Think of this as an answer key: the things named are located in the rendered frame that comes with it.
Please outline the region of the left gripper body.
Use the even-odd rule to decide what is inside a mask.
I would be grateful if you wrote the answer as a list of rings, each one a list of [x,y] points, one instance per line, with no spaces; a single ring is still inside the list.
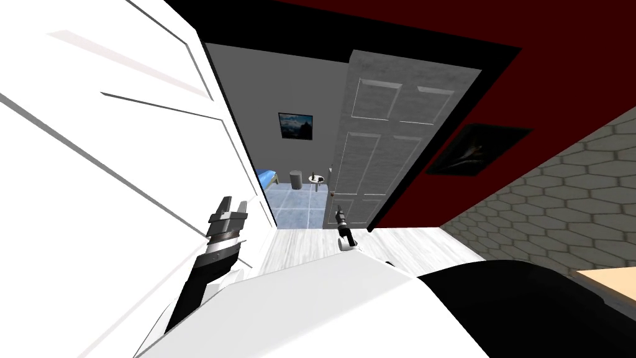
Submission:
[[[224,212],[212,214],[209,220],[209,229],[206,237],[209,245],[237,238],[243,229],[248,214],[243,212]]]

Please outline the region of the blue bed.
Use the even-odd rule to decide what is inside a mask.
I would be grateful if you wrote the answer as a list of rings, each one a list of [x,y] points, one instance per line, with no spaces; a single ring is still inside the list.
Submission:
[[[276,172],[272,170],[257,170],[256,173],[263,191],[267,190],[274,183],[279,185],[279,177]]]

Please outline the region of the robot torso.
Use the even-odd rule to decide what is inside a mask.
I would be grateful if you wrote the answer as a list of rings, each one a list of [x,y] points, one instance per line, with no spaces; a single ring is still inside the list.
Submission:
[[[489,358],[421,280],[360,251],[224,283],[139,358]]]

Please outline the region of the white panelled door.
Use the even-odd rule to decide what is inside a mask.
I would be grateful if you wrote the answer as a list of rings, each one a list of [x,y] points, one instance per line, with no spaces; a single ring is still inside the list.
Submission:
[[[225,196],[250,268],[275,225],[165,0],[0,0],[0,358],[133,358]]]

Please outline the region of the grey panelled door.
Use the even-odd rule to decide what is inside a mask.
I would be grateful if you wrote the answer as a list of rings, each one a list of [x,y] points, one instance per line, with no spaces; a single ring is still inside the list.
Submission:
[[[354,50],[323,227],[364,229],[477,79],[474,68]]]

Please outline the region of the light wooden table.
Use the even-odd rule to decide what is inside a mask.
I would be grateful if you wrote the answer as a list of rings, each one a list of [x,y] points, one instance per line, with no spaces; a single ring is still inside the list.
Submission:
[[[572,276],[604,290],[620,302],[636,306],[636,267],[579,270]]]

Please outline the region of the blue landscape wall picture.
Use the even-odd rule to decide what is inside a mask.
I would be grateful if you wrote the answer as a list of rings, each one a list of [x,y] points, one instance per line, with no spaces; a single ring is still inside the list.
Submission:
[[[278,118],[282,138],[312,141],[313,116],[279,112]]]

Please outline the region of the dark framed wall picture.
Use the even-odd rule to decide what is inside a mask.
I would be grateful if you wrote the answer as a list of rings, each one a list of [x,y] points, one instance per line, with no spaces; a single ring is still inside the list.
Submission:
[[[475,177],[531,132],[523,127],[468,124],[431,163],[426,174]]]

